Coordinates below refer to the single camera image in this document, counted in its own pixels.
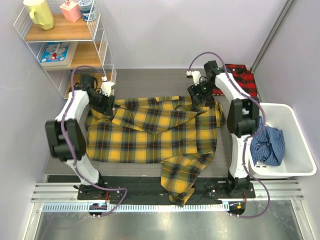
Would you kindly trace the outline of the yellow plaid long sleeve shirt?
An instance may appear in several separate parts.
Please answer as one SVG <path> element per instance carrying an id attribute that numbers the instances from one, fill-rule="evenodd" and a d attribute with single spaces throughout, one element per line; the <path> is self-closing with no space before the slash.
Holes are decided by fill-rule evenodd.
<path id="1" fill-rule="evenodd" d="M 173 204 L 184 206 L 215 157 L 224 123 L 213 97 L 197 106 L 189 96 L 118 99 L 111 116 L 88 114 L 86 152 L 92 161 L 161 164 L 161 186 Z"/>

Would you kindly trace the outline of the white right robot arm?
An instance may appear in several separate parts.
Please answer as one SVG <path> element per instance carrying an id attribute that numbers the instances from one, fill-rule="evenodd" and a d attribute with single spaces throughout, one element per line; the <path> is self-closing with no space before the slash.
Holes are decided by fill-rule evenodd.
<path id="1" fill-rule="evenodd" d="M 187 89 L 195 107 L 212 96 L 214 88 L 220 89 L 230 106 L 226 125 L 232 138 L 232 160 L 227 174 L 225 190 L 233 198 L 241 197 L 250 189 L 250 175 L 247 168 L 251 137 L 259 126 L 260 109 L 255 99 L 240 87 L 231 70 L 218 67 L 215 60 L 204 65 L 205 76 L 199 71 L 188 70 L 186 76 L 193 80 Z"/>

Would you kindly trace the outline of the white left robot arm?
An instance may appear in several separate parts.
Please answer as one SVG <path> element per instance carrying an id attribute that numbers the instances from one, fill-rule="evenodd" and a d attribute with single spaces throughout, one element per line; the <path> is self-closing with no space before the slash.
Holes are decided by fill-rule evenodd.
<path id="1" fill-rule="evenodd" d="M 82 186 L 90 186 L 89 194 L 100 200 L 107 192 L 100 172 L 93 167 L 87 154 L 85 120 L 89 110 L 112 116 L 115 83 L 93 75 L 83 74 L 68 93 L 68 99 L 60 114 L 45 123 L 45 132 L 50 154 L 69 166 L 79 177 Z"/>

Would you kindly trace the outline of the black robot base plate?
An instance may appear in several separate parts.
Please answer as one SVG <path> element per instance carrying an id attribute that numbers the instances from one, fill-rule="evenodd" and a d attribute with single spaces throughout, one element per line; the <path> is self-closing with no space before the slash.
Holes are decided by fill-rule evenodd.
<path id="1" fill-rule="evenodd" d="M 159 177 L 133 177 L 133 176 L 104 176 L 108 188 L 127 188 L 128 193 L 122 202 L 128 205 L 172 205 L 169 193 L 160 185 Z M 247 190 L 228 192 L 226 178 L 199 177 L 193 184 L 194 193 L 186 202 L 187 205 L 216 204 L 218 200 L 230 199 L 235 201 L 243 197 L 254 199 L 256 197 L 254 186 L 251 183 Z M 112 204 L 120 201 L 123 191 L 103 193 L 92 186 L 73 186 L 78 190 L 78 200 L 102 200 L 108 197 Z"/>

